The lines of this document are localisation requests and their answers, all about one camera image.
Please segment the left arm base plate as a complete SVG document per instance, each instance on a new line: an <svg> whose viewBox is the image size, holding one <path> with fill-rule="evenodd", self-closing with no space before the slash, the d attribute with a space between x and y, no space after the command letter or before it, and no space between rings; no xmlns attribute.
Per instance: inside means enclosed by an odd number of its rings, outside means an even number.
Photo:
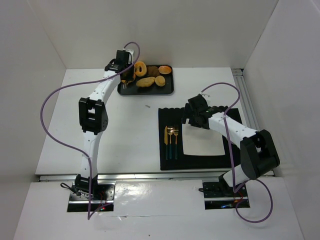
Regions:
<svg viewBox="0 0 320 240"><path fill-rule="evenodd" d="M86 190L76 189L75 184L71 185L69 204L88 204L90 194ZM115 197L115 184L98 185L96 193L91 194L91 204L103 205L113 203Z"/></svg>

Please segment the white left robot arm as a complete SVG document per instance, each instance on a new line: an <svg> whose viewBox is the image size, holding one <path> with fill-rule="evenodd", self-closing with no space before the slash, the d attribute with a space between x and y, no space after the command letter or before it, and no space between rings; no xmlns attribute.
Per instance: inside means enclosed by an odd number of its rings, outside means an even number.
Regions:
<svg viewBox="0 0 320 240"><path fill-rule="evenodd" d="M98 186L98 151L103 132L107 129L109 118L106 103L114 89L121 83L118 73L133 62L131 50L118 50L115 59L104 69L101 83L88 96L78 101L79 123L84 136L84 154L80 173L75 178L75 189L88 193L94 198L101 191Z"/></svg>

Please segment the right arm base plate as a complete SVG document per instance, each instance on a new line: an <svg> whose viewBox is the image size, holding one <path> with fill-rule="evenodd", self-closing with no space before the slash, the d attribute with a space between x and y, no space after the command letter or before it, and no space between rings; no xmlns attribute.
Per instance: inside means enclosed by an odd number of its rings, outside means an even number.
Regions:
<svg viewBox="0 0 320 240"><path fill-rule="evenodd" d="M219 182L203 182L198 191L203 194L203 198L206 202L248 199L248 192L245 186L237 193L234 193L231 187L224 186Z"/></svg>

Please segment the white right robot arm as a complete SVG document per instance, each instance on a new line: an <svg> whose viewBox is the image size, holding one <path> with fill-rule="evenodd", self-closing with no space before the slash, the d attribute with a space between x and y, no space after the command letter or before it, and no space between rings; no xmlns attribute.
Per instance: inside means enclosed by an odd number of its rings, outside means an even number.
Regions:
<svg viewBox="0 0 320 240"><path fill-rule="evenodd" d="M237 189L242 183L257 180L280 165L280 159L269 131L249 128L227 115L224 106L209 106L203 95L190 98L184 107L182 123L212 130L228 141L229 155L232 146L239 149L240 164L231 164L231 170L220 175L218 189L222 192Z"/></svg>

